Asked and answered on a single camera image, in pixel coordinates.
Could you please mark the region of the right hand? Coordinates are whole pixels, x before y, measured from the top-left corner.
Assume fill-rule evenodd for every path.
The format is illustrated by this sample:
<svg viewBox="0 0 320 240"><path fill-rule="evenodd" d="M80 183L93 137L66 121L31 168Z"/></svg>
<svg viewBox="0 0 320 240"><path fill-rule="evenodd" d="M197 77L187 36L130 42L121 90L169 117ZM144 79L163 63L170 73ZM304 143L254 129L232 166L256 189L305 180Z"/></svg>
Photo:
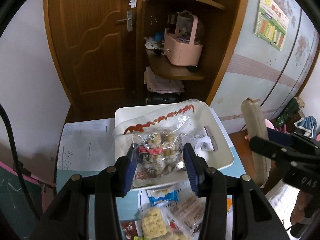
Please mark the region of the right hand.
<svg viewBox="0 0 320 240"><path fill-rule="evenodd" d="M300 191L291 213L290 234L295 238L319 238L319 194Z"/></svg>

